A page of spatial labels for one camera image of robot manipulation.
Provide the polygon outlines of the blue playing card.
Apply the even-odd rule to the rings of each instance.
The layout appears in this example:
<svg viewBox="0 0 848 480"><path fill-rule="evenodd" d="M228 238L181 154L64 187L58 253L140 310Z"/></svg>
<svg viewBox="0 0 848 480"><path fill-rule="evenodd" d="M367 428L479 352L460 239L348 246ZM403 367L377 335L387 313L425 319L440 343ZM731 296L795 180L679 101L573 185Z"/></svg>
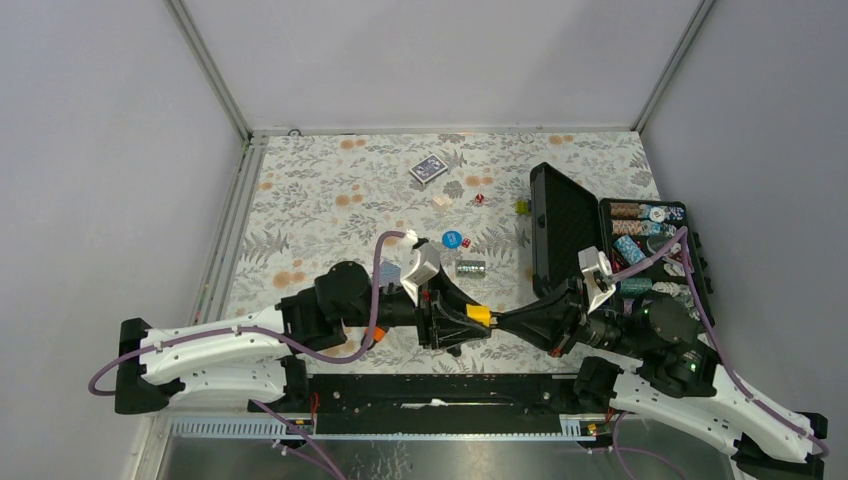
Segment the blue playing card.
<svg viewBox="0 0 848 480"><path fill-rule="evenodd" d="M382 261L378 281L380 286L388 286L389 284L400 284L401 268L389 261Z"/></svg>

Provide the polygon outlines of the black poker chip case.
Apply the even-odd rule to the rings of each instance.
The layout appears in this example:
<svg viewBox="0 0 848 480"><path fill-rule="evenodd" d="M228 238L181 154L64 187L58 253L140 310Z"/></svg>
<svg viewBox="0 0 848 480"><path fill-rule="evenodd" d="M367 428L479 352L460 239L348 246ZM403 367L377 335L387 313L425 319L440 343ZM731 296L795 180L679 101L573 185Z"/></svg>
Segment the black poker chip case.
<svg viewBox="0 0 848 480"><path fill-rule="evenodd" d="M687 227L686 237L661 259L619 283L613 298L628 303L649 291L665 293L700 320L682 259L682 244L687 240L691 275L707 318L715 325L706 298L712 293L711 280L703 273L707 263L699 256L700 239L689 227L683 203L598 198L548 163L531 169L530 188L532 285L537 297L580 274L579 251L597 247L617 274L655 255Z"/></svg>

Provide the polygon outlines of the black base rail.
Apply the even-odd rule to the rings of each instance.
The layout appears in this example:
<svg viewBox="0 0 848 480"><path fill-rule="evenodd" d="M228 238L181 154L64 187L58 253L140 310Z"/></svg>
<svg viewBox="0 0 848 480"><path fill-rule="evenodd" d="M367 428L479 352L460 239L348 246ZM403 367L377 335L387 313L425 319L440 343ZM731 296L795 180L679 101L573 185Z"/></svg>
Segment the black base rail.
<svg viewBox="0 0 848 480"><path fill-rule="evenodd" d="M269 403L303 414L319 434L558 434L561 416L603 416L609 374L315 374Z"/></svg>

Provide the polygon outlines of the yellow padlock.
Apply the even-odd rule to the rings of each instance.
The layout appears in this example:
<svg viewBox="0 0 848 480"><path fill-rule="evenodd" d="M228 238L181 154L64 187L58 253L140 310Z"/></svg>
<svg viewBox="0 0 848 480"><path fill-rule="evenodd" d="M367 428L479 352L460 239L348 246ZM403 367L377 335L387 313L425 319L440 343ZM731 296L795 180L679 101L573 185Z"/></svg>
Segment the yellow padlock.
<svg viewBox="0 0 848 480"><path fill-rule="evenodd" d="M489 307L483 305L467 304L465 307L465 315L476 324L485 328L496 328L499 320L499 313L493 312Z"/></svg>

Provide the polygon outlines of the yellow green small die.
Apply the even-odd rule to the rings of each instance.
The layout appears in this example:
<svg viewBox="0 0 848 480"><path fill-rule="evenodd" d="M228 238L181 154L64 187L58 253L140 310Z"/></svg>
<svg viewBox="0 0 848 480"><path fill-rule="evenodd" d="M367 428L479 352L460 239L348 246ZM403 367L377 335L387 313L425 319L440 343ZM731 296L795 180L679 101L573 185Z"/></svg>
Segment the yellow green small die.
<svg viewBox="0 0 848 480"><path fill-rule="evenodd" d="M514 211L518 215L530 215L531 214L531 206L530 202L526 199L517 200L514 205Z"/></svg>

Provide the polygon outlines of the patterned poker chip roll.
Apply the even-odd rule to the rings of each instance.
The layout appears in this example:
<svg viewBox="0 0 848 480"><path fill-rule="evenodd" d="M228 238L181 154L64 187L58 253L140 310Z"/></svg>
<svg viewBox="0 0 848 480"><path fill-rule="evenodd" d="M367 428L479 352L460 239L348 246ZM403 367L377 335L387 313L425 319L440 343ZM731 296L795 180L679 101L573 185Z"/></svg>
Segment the patterned poker chip roll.
<svg viewBox="0 0 848 480"><path fill-rule="evenodd" d="M484 278L486 263L479 260L458 260L455 264L455 274L460 278Z"/></svg>

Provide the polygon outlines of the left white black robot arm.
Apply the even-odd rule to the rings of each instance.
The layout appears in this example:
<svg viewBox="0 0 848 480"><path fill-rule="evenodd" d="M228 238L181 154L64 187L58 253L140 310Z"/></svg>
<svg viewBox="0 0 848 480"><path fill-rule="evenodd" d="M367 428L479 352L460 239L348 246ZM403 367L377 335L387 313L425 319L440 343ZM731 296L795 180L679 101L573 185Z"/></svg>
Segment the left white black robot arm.
<svg viewBox="0 0 848 480"><path fill-rule="evenodd" d="M394 327L416 329L425 349L458 355L487 339L493 314L473 302L443 271L422 286L374 285L365 269L342 262L312 287L276 305L184 331L154 329L140 318L121 324L114 410L136 415L176 403L241 405L277 402L296 411L310 385L299 356L354 363Z"/></svg>

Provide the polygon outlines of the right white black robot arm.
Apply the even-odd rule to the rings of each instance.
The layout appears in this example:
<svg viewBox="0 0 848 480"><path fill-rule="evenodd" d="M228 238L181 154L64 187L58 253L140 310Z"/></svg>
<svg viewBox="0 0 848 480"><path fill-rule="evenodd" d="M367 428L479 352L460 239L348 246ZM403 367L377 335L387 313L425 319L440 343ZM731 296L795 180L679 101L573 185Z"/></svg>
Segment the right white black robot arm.
<svg viewBox="0 0 848 480"><path fill-rule="evenodd" d="M583 344L636 360L582 360L568 398L583 410L657 420L728 455L756 479L821 479L827 419L767 399L700 339L707 328L667 294L643 293L629 314L607 279L566 282L495 316L496 326L558 357Z"/></svg>

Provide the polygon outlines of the blue playing card deck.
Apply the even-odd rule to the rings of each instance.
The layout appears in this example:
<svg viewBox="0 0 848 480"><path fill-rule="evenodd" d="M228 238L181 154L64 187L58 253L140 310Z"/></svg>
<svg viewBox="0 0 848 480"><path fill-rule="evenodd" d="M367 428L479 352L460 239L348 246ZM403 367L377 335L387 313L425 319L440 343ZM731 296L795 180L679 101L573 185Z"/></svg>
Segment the blue playing card deck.
<svg viewBox="0 0 848 480"><path fill-rule="evenodd" d="M421 185L427 185L448 171L449 166L437 155L429 155L409 168L411 176Z"/></svg>

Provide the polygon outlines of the floral tablecloth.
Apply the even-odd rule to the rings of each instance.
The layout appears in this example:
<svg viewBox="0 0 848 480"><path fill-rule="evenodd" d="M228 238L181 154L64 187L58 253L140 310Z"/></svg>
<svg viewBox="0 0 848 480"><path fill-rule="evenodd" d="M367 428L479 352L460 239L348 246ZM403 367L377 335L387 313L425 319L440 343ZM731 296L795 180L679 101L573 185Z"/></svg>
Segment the floral tablecloth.
<svg viewBox="0 0 848 480"><path fill-rule="evenodd" d="M421 185L409 168L429 155L449 171ZM471 246L442 248L445 271L453 273L458 260L479 260L486 276L456 277L456 285L494 311L528 305L536 298L531 222L514 205L529 197L530 171L544 162L599 198L659 198L632 132L274 137L222 315L269 307L344 260L370 267L388 230L413 230L434 243L460 232ZM437 195L453 205L434 209Z"/></svg>

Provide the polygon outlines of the blue round poker chip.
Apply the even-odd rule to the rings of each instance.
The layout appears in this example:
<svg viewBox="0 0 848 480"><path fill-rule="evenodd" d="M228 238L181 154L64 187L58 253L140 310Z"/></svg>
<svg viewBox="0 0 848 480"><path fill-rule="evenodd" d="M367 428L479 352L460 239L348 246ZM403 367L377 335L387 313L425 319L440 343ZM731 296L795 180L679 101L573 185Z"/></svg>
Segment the blue round poker chip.
<svg viewBox="0 0 848 480"><path fill-rule="evenodd" d="M462 245L463 240L463 235L455 230L446 231L441 237L441 243L448 249L459 248Z"/></svg>

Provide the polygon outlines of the orange padlock with key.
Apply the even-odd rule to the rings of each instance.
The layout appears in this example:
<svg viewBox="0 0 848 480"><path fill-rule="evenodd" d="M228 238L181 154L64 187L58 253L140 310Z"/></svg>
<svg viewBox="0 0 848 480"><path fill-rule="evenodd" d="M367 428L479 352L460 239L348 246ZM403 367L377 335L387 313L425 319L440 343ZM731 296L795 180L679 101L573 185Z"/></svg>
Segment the orange padlock with key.
<svg viewBox="0 0 848 480"><path fill-rule="evenodd" d="M369 327L363 331L363 337L361 340L361 344L367 346L368 348L372 348L379 342L383 340L387 333L387 329L382 326L375 326L373 328Z"/></svg>

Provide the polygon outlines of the translucent small cube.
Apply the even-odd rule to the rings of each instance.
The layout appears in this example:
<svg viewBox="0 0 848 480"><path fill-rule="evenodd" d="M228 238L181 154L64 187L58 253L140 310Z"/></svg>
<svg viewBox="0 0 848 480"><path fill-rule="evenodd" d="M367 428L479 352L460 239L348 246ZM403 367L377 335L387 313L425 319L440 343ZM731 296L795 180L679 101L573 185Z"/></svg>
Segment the translucent small cube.
<svg viewBox="0 0 848 480"><path fill-rule="evenodd" d="M432 198L432 205L434 209L443 211L450 208L453 205L453 201L447 196L437 195Z"/></svg>

